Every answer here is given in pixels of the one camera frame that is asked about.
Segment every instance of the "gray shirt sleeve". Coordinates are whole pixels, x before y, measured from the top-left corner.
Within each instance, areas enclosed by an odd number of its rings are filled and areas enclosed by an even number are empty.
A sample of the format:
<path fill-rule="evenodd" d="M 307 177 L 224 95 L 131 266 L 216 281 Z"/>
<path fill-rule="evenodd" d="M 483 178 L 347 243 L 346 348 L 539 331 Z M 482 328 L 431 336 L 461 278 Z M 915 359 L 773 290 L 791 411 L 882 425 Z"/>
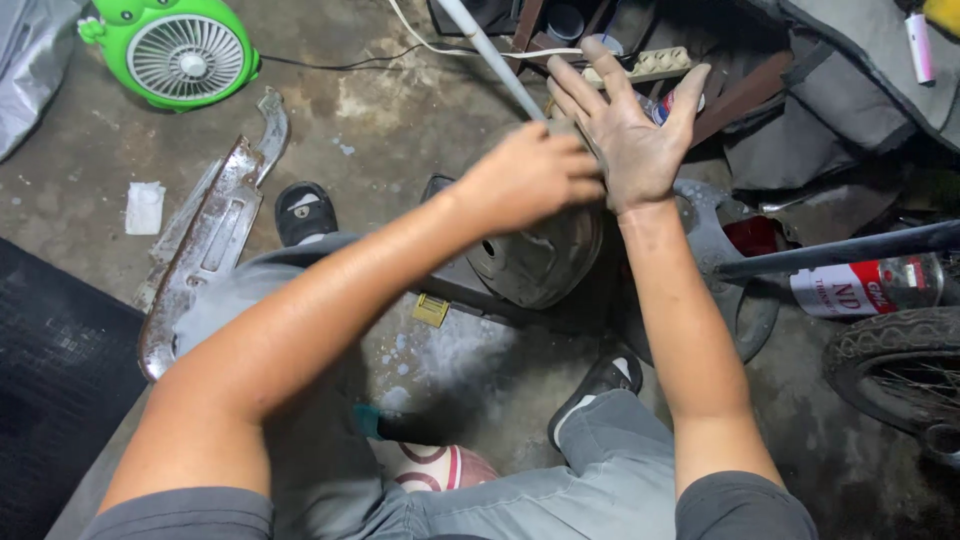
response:
<path fill-rule="evenodd" d="M 796 497 L 753 473 L 727 471 L 690 484 L 677 501 L 677 540 L 816 540 Z"/>
<path fill-rule="evenodd" d="M 246 489 L 174 489 L 114 506 L 80 540 L 267 540 L 273 515 L 269 499 Z"/>

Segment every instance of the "black rubber mat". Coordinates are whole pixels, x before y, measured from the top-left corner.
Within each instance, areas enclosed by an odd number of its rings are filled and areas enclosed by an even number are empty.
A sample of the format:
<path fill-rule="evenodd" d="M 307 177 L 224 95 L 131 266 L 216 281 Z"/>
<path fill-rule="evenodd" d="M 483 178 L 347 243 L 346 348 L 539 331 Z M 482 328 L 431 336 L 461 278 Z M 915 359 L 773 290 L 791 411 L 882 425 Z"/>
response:
<path fill-rule="evenodd" d="M 142 323 L 0 239 L 0 538 L 46 535 L 143 391 Z"/>

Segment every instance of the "metal pipe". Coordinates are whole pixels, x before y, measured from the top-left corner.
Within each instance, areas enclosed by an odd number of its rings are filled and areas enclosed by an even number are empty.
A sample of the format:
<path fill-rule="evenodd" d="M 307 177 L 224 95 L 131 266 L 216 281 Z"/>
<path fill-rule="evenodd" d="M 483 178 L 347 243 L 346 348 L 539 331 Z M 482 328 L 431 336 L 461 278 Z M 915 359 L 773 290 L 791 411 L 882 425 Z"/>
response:
<path fill-rule="evenodd" d="M 721 281 L 738 280 L 762 274 L 793 272 L 879 258 L 903 257 L 960 249 L 960 219 L 925 227 L 851 238 L 760 257 L 744 258 L 717 266 L 714 276 Z"/>
<path fill-rule="evenodd" d="M 507 65 L 507 61 L 503 60 L 503 57 L 500 56 L 500 52 L 497 51 L 493 43 L 490 42 L 490 38 L 484 34 L 483 30 L 480 30 L 477 21 L 473 19 L 473 15 L 464 7 L 463 2 L 460 0 L 437 1 L 444 7 L 444 10 L 450 15 L 453 22 L 457 23 L 460 31 L 463 32 L 464 36 L 473 44 L 473 48 L 487 61 L 493 73 L 496 73 L 500 80 L 503 81 L 503 84 L 507 86 L 507 89 L 510 90 L 510 93 L 514 94 L 514 97 L 520 103 L 520 106 L 527 111 L 527 114 L 534 120 L 546 120 L 546 116 L 543 115 L 543 111 L 540 110 L 540 107 L 534 102 L 534 98 L 530 97 L 530 93 L 523 87 L 520 79 L 516 77 L 514 70 Z"/>

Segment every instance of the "fan center hub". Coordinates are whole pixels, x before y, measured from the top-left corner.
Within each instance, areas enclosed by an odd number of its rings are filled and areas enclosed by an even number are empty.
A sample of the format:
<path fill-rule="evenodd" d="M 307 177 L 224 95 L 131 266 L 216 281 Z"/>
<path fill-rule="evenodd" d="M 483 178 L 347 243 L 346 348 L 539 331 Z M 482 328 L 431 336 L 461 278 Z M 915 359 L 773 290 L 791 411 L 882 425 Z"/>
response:
<path fill-rule="evenodd" d="M 190 77 L 202 77 L 206 73 L 206 60 L 196 54 L 186 54 L 180 58 L 180 69 Z"/>

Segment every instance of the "green fan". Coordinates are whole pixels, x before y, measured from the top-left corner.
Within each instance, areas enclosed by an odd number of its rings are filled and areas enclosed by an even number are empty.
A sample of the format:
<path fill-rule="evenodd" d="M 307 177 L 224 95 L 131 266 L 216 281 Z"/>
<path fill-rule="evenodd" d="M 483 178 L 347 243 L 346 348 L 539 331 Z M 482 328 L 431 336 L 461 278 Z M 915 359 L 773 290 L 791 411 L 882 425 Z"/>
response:
<path fill-rule="evenodd" d="M 107 67 L 154 107 L 177 112 L 229 96 L 256 78 L 259 54 L 220 0 L 94 0 L 78 23 Z"/>

